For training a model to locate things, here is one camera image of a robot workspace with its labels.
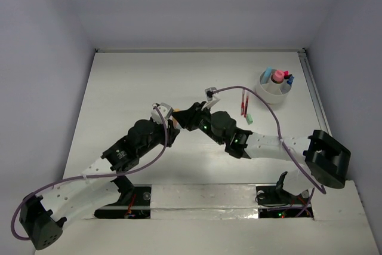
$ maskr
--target pen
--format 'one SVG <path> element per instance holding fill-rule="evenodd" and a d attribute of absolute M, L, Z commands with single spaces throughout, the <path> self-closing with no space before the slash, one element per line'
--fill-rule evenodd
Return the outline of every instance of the pen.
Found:
<path fill-rule="evenodd" d="M 240 116 L 244 115 L 244 89 L 243 89 L 243 93 L 241 95 L 241 113 L 240 113 Z"/>
<path fill-rule="evenodd" d="M 245 99 L 244 118 L 246 118 L 246 117 L 247 117 L 247 111 L 248 111 L 248 100 L 249 100 L 249 94 L 247 93 L 247 98 Z"/>

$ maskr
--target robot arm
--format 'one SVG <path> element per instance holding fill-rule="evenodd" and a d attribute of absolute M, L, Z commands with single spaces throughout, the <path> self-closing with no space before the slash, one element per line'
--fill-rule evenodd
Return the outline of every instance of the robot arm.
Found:
<path fill-rule="evenodd" d="M 205 107 L 214 105 L 218 98 L 212 95 L 209 98 L 207 93 L 207 99 L 208 102 L 194 103 L 188 110 L 172 113 L 172 117 L 182 128 L 200 129 L 216 143 L 225 145 L 225 151 L 235 158 L 291 160 L 278 137 L 242 130 L 227 112 L 211 114 Z M 283 141 L 302 169 L 318 183 L 330 188 L 344 188 L 350 151 L 329 134 L 315 130 L 309 137 L 285 138 Z M 282 174 L 278 182 L 284 191 L 293 195 L 313 187 L 300 170 Z"/>
<path fill-rule="evenodd" d="M 173 112 L 171 106 L 161 103 L 158 110 L 152 111 L 149 120 L 137 121 L 126 136 L 85 169 L 81 174 L 84 180 L 57 185 L 41 196 L 29 198 L 21 208 L 20 223 L 35 248 L 47 248 L 73 221 L 104 205 L 116 201 L 121 205 L 129 203 L 134 186 L 126 176 L 88 176 L 110 172 L 125 173 L 135 167 L 148 151 L 159 144 L 164 145 L 162 118 L 167 126 L 168 147 L 171 147 L 180 132 L 174 125 L 180 125 L 189 131 L 201 130 L 219 145 L 225 145 L 225 151 L 235 158 L 290 160 L 278 137 L 242 130 L 227 112 L 211 114 L 210 109 L 217 102 L 218 98 L 211 96 L 207 102 L 194 103 L 188 110 L 178 112 Z M 323 131 L 314 131 L 310 137 L 284 141 L 296 160 L 304 164 L 306 171 L 319 183 L 331 188 L 344 187 L 350 152 L 330 135 Z M 283 173 L 277 184 L 284 193 L 294 195 L 311 185 L 298 171 Z"/>
<path fill-rule="evenodd" d="M 167 141 L 158 112 L 166 123 Z M 157 110 L 152 110 L 149 120 L 137 121 L 126 136 L 86 168 L 79 176 L 83 180 L 54 186 L 52 190 L 26 201 L 21 207 L 19 220 L 37 250 L 45 249 L 58 240 L 63 230 L 76 219 L 113 202 L 129 203 L 134 186 L 126 176 L 94 176 L 126 173 L 155 146 L 167 142 L 167 147 L 171 147 L 180 132 L 170 120 L 171 113 L 172 108 L 161 103 Z"/>

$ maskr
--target black end effector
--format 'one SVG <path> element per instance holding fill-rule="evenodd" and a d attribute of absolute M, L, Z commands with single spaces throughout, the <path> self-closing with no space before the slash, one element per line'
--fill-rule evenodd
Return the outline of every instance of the black end effector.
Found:
<path fill-rule="evenodd" d="M 180 130 L 175 129 L 170 120 L 167 126 L 167 147 L 171 147 Z M 153 122 L 152 119 L 141 119 L 129 129 L 126 136 L 104 151 L 101 157 L 111 163 L 112 170 L 124 172 L 135 167 L 139 159 L 154 147 L 164 143 L 163 125 Z"/>
<path fill-rule="evenodd" d="M 52 211 L 45 210 L 42 206 L 42 196 L 31 197 L 20 211 L 20 223 L 24 227 L 28 237 L 36 250 L 42 250 L 56 242 L 62 234 L 62 227 L 66 218 L 62 217 L 55 222 Z"/>
<path fill-rule="evenodd" d="M 350 151 L 324 131 L 315 130 L 308 139 L 303 155 L 312 175 L 324 186 L 344 188 Z"/>
<path fill-rule="evenodd" d="M 225 152 L 235 158 L 250 158 L 244 151 L 248 136 L 252 131 L 241 130 L 236 121 L 227 112 L 211 114 L 209 109 L 202 110 L 205 102 L 194 103 L 188 110 L 173 112 L 172 117 L 189 131 L 200 129 L 216 143 L 226 145 Z"/>

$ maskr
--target white table surface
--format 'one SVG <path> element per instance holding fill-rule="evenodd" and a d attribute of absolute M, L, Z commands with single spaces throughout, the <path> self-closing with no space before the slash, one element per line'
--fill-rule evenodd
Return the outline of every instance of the white table surface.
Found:
<path fill-rule="evenodd" d="M 288 70 L 295 76 L 285 103 L 275 106 L 284 136 L 309 136 L 320 129 L 297 53 L 104 53 L 96 54 L 65 169 L 77 175 L 103 151 L 124 136 L 139 119 L 148 119 L 152 103 L 165 102 L 188 109 L 205 100 L 204 89 L 245 85 L 254 88 L 267 67 Z M 241 90 L 220 93 L 212 111 L 226 110 L 238 127 L 277 135 L 275 120 L 251 96 L 248 112 L 254 123 L 240 116 Z M 145 164 L 161 147 L 145 155 Z M 201 131 L 182 131 L 171 149 L 147 170 L 132 174 L 134 184 L 268 183 L 291 162 L 274 159 L 236 159 Z"/>
<path fill-rule="evenodd" d="M 204 89 L 246 85 L 271 66 L 295 76 L 285 103 L 275 106 L 285 136 L 320 129 L 297 53 L 105 53 L 96 54 L 67 162 L 65 177 L 80 173 L 136 120 L 149 118 L 151 104 L 180 109 L 205 100 Z M 220 94 L 213 110 L 226 110 L 238 127 L 276 135 L 276 124 L 255 98 L 254 119 L 240 117 L 241 91 Z M 140 164 L 150 161 L 160 147 Z M 266 183 L 277 181 L 290 162 L 235 159 L 199 131 L 182 131 L 173 147 L 147 170 L 129 176 L 134 184 Z M 316 191 L 316 220 L 78 220 L 37 254 L 378 254 L 357 190 Z"/>

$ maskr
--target purple cable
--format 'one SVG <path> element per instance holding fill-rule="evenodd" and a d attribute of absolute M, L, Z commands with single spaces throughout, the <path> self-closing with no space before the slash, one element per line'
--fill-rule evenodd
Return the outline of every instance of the purple cable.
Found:
<path fill-rule="evenodd" d="M 305 208 L 306 205 L 304 206 L 289 206 L 289 207 L 272 207 L 272 208 L 267 208 L 267 211 L 277 211 L 277 210 L 289 210 L 289 209 L 302 209 Z M 312 217 L 312 214 L 310 213 L 309 210 L 306 210 L 308 212 L 309 216 Z"/>
<path fill-rule="evenodd" d="M 231 86 L 231 87 L 227 87 L 227 88 L 222 88 L 222 89 L 219 89 L 219 90 L 215 90 L 213 91 L 212 93 L 215 94 L 215 93 L 219 93 L 219 92 L 223 92 L 223 91 L 227 91 L 227 90 L 232 90 L 232 89 L 244 89 L 248 92 L 250 92 L 251 94 L 253 94 L 254 96 L 256 96 L 260 101 L 263 102 L 263 104 L 268 108 L 269 112 L 272 114 L 273 118 L 275 119 L 276 121 L 276 125 L 277 125 L 277 133 L 278 133 L 278 136 L 279 136 L 279 139 L 282 140 L 282 135 L 281 135 L 281 127 L 280 127 L 280 122 L 279 122 L 279 119 L 278 117 L 276 116 L 275 112 L 273 111 L 273 109 L 269 106 L 269 104 L 267 102 L 265 102 L 265 100 L 263 98 L 261 98 L 258 94 L 256 94 L 253 90 L 247 88 L 247 87 L 244 87 L 244 86 Z M 297 168 L 304 174 L 304 176 L 315 186 L 315 188 L 317 188 L 322 194 L 326 194 L 326 190 L 324 188 L 323 185 L 319 186 L 315 180 L 302 168 L 302 166 L 298 163 L 298 161 L 294 158 L 293 154 L 291 153 L 291 151 L 289 150 L 288 146 L 285 144 L 284 141 L 282 141 L 282 146 L 283 148 L 285 149 L 286 153 L 289 155 L 289 157 L 291 158 L 291 160 L 294 162 L 294 164 L 297 166 Z"/>
<path fill-rule="evenodd" d="M 167 133 L 167 126 L 166 126 L 166 120 L 164 119 L 164 117 L 162 116 L 162 114 L 160 113 L 160 111 L 158 110 L 158 108 L 155 106 L 154 109 L 157 111 L 157 113 L 159 114 L 159 116 L 161 117 L 161 120 L 162 120 L 162 124 L 163 124 L 163 127 L 164 127 L 164 130 L 165 130 L 165 143 L 163 145 L 163 149 L 161 150 L 161 152 L 156 156 L 156 158 L 154 158 L 152 161 L 150 161 L 148 164 L 145 164 L 144 166 L 140 167 L 140 168 L 137 168 L 136 170 L 131 170 L 131 171 L 126 171 L 124 173 L 109 173 L 109 174 L 94 174 L 94 175 L 89 175 L 89 176 L 86 176 L 85 178 L 87 179 L 101 179 L 101 178 L 105 178 L 105 177 L 121 177 L 121 176 L 126 176 L 127 174 L 132 174 L 132 173 L 136 173 L 138 171 L 141 171 L 141 170 L 144 170 L 146 167 L 149 167 L 150 165 L 152 165 L 154 162 L 156 162 L 162 155 L 163 153 L 165 152 L 165 149 L 167 147 L 167 142 L 168 142 L 168 133 Z M 73 180 L 83 180 L 84 177 L 83 176 L 73 176 L 73 177 L 68 177 L 66 179 L 61 179 L 61 180 L 58 180 L 56 182 L 52 182 L 52 183 L 49 183 L 48 185 L 45 185 L 39 189 L 37 189 L 36 191 L 33 191 L 32 193 L 30 193 L 27 197 L 24 198 L 24 200 L 19 204 L 19 206 L 16 208 L 13 216 L 12 216 L 12 220 L 11 220 L 11 232 L 12 232 L 12 235 L 18 239 L 18 240 L 30 240 L 29 237 L 22 237 L 20 236 L 19 234 L 17 234 L 16 232 L 16 229 L 15 229 L 15 222 L 16 222 L 16 217 L 18 215 L 18 213 L 20 212 L 21 210 L 21 207 L 33 196 L 37 195 L 37 193 L 40 193 L 48 188 L 51 188 L 52 186 L 55 186 L 55 185 L 59 185 L 59 184 L 62 184 L 64 182 L 71 182 Z"/>
<path fill-rule="evenodd" d="M 298 216 L 300 216 L 305 210 L 306 211 L 308 211 L 308 205 L 310 204 L 310 201 L 312 200 L 312 197 L 313 197 L 313 194 L 314 194 L 314 192 L 315 192 L 315 189 L 313 188 L 312 189 L 312 193 L 310 194 L 310 196 L 309 196 L 309 198 L 308 198 L 308 200 L 307 200 L 307 202 L 306 202 L 306 204 L 304 205 L 304 208 L 295 216 L 295 217 L 298 217 Z"/>

